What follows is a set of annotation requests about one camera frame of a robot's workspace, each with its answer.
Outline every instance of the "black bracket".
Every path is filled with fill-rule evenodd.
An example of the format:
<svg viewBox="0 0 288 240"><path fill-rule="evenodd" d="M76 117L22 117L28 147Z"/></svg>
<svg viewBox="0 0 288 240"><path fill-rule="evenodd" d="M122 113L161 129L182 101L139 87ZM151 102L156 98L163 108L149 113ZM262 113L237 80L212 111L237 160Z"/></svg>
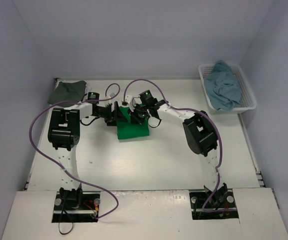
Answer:
<svg viewBox="0 0 288 240"><path fill-rule="evenodd" d="M79 110L54 108L48 130L48 141L53 147L66 148L68 151L79 142Z"/></svg>
<svg viewBox="0 0 288 240"><path fill-rule="evenodd" d="M69 206L72 209L79 208L79 206L83 202L83 190L81 189L81 187L72 190L64 190L61 187L59 189L59 194L62 200L65 199L66 206Z"/></svg>
<svg viewBox="0 0 288 240"><path fill-rule="evenodd" d="M136 104L134 111L128 110L132 124L142 124L146 118L154 117L160 120L157 110L165 104L164 100L158 101L154 98L150 90L139 94L142 105Z"/></svg>
<svg viewBox="0 0 288 240"><path fill-rule="evenodd" d="M204 190L205 193L207 194L207 197L209 197L212 194L212 191L205 186ZM227 193L228 193L227 185L226 183L223 183L223 186L214 193L209 203L213 207L217 207L218 205L223 203L224 199L226 199Z"/></svg>
<svg viewBox="0 0 288 240"><path fill-rule="evenodd" d="M98 106L93 104L92 116L104 118L107 126L117 126L116 122L127 122L126 117L119 109L118 102L114 102L114 110L112 111L112 104L108 106Z"/></svg>
<svg viewBox="0 0 288 240"><path fill-rule="evenodd" d="M184 120L183 127L188 146L194 153L207 157L209 151L217 148L215 129L203 116L195 113L193 117Z"/></svg>

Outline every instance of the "cable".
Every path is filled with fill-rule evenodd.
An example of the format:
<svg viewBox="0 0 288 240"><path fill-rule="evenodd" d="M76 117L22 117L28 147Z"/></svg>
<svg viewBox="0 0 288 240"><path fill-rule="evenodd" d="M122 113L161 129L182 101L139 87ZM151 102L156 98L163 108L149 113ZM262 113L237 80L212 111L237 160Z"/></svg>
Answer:
<svg viewBox="0 0 288 240"><path fill-rule="evenodd" d="M83 100L84 100L84 97L85 97L85 96L87 96L87 93L86 93L85 95L83 95L83 97L82 97L81 101L83 101Z"/></svg>
<svg viewBox="0 0 288 240"><path fill-rule="evenodd" d="M69 234L69 233L73 230L73 228L74 228L73 220L71 219L71 217L70 217L70 215L68 214L68 212L65 210L67 193L68 193L68 192L66 192L65 195L64 195L62 212L60 213L59 220L58 220L58 230L59 230L59 232L60 232L61 235L67 235L67 234ZM72 228L71 228L68 232L62 232L62 231L60 231L60 222L61 222L61 220L62 220L63 213L65 213L65 214L67 215L68 220L72 223Z"/></svg>
<svg viewBox="0 0 288 240"><path fill-rule="evenodd" d="M155 83L153 83L152 81L147 80L147 79L142 79L142 78L140 78L140 79L136 79L136 80L131 81L131 82L126 86L126 88L125 88L124 96L123 96L123 101L125 101L126 91L127 91L127 89L129 88L129 86L130 86L131 84L133 84L134 82L137 82L137 81L145 81L145 82L148 82L148 83L153 84L153 85L159 90L159 92L160 92L160 94L162 95L162 97L163 97L166 105L169 106L171 109L174 109L174 110L177 110L177 111L192 111L192 112L198 113L199 115L201 115L201 116L203 116L204 118L206 118L206 119L209 121L209 123L212 125L212 127L214 128L214 130L215 130L215 132L216 132L216 135L217 135L217 138L218 138L218 143L219 143L219 161L218 161L218 165L215 167L215 170L216 170L216 172L217 172L218 177L217 177L217 183L216 183L215 189L213 190L213 192L211 193L211 195L207 198L207 200L204 202L202 209L203 209L203 211L204 211L205 213L221 212L221 210L216 210L216 209L215 209L215 210L206 210L206 209L205 209L207 203L212 199L212 197L214 196L215 192L218 190L219 183L220 183L220 175L219 175L218 169L219 169L219 167L222 165L222 159L223 159L223 144L222 144L222 139L221 139L221 137L220 137L219 131L218 131L215 123L214 123L206 114L202 113L201 111L198 111L198 110L195 110L195 109L192 109L192 108L177 108L177 107L171 106L171 105L169 104L169 102L167 101L167 99L166 99L166 97L165 97L162 89L160 89L160 87L159 87L157 84L155 84ZM233 210L233 209L227 209L226 211L237 211L237 210L235 210L235 209L234 209L234 210Z"/></svg>
<svg viewBox="0 0 288 240"><path fill-rule="evenodd" d="M133 99L132 99L132 105L133 105L133 107L135 107L135 105L134 105L134 99L139 99L139 97L133 97Z"/></svg>
<svg viewBox="0 0 288 240"><path fill-rule="evenodd" d="M99 119L99 118L100 118L99 116L95 117L94 119L92 119L92 120L90 121L90 123L83 123L83 122L80 120L80 123L81 123L81 125L89 126L89 125L92 124L95 120L97 120L97 119Z"/></svg>
<svg viewBox="0 0 288 240"><path fill-rule="evenodd" d="M86 100L86 101L83 101L83 103L109 101L109 100L115 98L116 96L117 96L117 94L114 95L114 96L111 97L111 98L108 98L108 99ZM115 206L113 209L111 209L110 211L108 211L108 212L104 213L103 215L98 216L98 217L95 218L95 219L100 219L100 218L102 218L102 217L104 217L104 216L112 213L114 210L116 210L116 209L118 208L119 202L118 202L118 199L116 198L116 196L115 196L111 191L105 189L104 187L101 187L101 186L98 186L98 185L95 185L95 184L92 184L92 183L89 183L89 182L80 180L80 179L72 176L72 175L65 169L65 167L64 167L60 162L56 161L56 160L53 159L52 157L50 157L50 156L46 155L45 153L43 153L43 152L36 146L36 144L34 143L34 140L33 140L33 127L34 127L34 124L35 124L35 122L37 121L37 119L40 118L40 116L43 115L45 112L47 112L49 109L51 109L51 108L53 108L53 107L55 107L55 106L58 106L58 105L60 105L60 104L65 104L65 103L73 103L73 104L75 104L75 105L76 105L76 104L80 104L80 103L76 103L76 102L73 102L73 101L60 101L60 102L58 102L58 103L52 104L52 105L48 106L47 108L45 108L41 113L39 113L39 114L33 119L32 123L30 124L30 127L29 127L29 141L30 141L31 145L33 146L33 148L34 148L39 154L41 154L41 155L44 156L45 158L49 159L49 160L52 161L53 163L57 164L57 165L65 172L65 174L67 174L71 179L73 179L73 180L75 180L75 181L77 181L77 182L79 182L79 183L81 183L81 184L85 184L85 185L91 186L91 187L93 187L93 188L97 188L97 189L103 190L103 191L107 192L109 195L111 195L111 196L114 198L114 200L116 201L116 206Z"/></svg>
<svg viewBox="0 0 288 240"><path fill-rule="evenodd" d="M194 218L196 217L197 200L194 203Z"/></svg>
<svg viewBox="0 0 288 240"><path fill-rule="evenodd" d="M117 96L117 95L119 94L119 92L120 92L120 86L119 86L118 83L115 83L115 82L114 82L114 83L108 85L108 87L106 88L105 97L107 96L108 89L109 89L111 86L113 86L113 85L116 85L116 86L118 87L118 92L115 94L115 96Z"/></svg>
<svg viewBox="0 0 288 240"><path fill-rule="evenodd" d="M162 122L162 119L159 120L159 123L158 123L157 126L151 126L151 125L149 125L148 121L147 121L147 124L148 124L152 129L155 129L155 128L157 128L157 127L160 125L161 122Z"/></svg>

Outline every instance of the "green block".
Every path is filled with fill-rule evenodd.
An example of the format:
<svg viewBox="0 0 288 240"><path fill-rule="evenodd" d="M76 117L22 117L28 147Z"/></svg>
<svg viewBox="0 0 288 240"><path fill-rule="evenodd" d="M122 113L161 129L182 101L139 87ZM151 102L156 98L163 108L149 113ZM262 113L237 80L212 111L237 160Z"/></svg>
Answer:
<svg viewBox="0 0 288 240"><path fill-rule="evenodd" d="M131 124L130 116L127 113L129 107L119 107L120 111L127 118L128 122L117 122L117 137L119 140L133 139L138 137L149 136L149 128L147 119L143 124Z"/></svg>

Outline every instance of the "white table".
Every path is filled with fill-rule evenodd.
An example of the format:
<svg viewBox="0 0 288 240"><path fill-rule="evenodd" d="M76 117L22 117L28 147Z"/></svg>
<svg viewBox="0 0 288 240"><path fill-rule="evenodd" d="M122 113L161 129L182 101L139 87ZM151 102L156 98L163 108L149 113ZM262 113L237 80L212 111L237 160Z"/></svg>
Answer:
<svg viewBox="0 0 288 240"><path fill-rule="evenodd" d="M119 208L66 236L51 223L55 191L17 192L3 240L288 240L269 188L233 189L239 219L192 220L187 190L115 192ZM101 193L100 212L115 206ZM71 223L61 223L67 231Z"/></svg>
<svg viewBox="0 0 288 240"><path fill-rule="evenodd" d="M119 103L129 80L88 80L92 91L104 98L106 87L117 82L121 93ZM167 99L176 107L195 108L207 111L207 103L200 80L155 80ZM138 95L150 89L161 100L158 90L147 82L134 83L127 94ZM109 92L117 92L112 87ZM46 154L57 157L48 142L50 121L46 124L39 148ZM238 116L211 115L223 140L222 177L229 188L258 188L252 159L243 135ZM107 127L102 119L90 126L81 126L81 138L77 146L79 177L113 191L138 190L192 190L203 189L204 178L200 165L201 155L188 147L184 130L162 121L158 128L150 130L150 136L130 140L117 140L116 127ZM60 169L49 160L36 154L32 167L29 191L58 191ZM83 186L85 191L97 191Z"/></svg>

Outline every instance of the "basket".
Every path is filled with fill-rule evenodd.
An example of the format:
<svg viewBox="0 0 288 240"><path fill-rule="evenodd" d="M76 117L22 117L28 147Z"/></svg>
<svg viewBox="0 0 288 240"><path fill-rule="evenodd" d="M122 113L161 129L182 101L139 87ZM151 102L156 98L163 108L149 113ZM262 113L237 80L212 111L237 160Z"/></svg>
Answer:
<svg viewBox="0 0 288 240"><path fill-rule="evenodd" d="M206 77L212 72L214 65L215 64L202 64L198 67L200 79L202 81L204 92L205 92L207 103L208 103L209 113L211 114L233 114L233 113L240 114L244 111L255 109L256 108L255 96L247 82L247 79L242 69L240 68L239 65L236 65L236 64L234 65L230 64L229 66L232 69L236 78L238 79L239 85L242 91L240 105L237 107L234 107L231 111L226 111L222 109L216 110L215 108L213 108L213 106L210 103L209 97L207 95L205 86L204 86L204 79L206 79Z"/></svg>

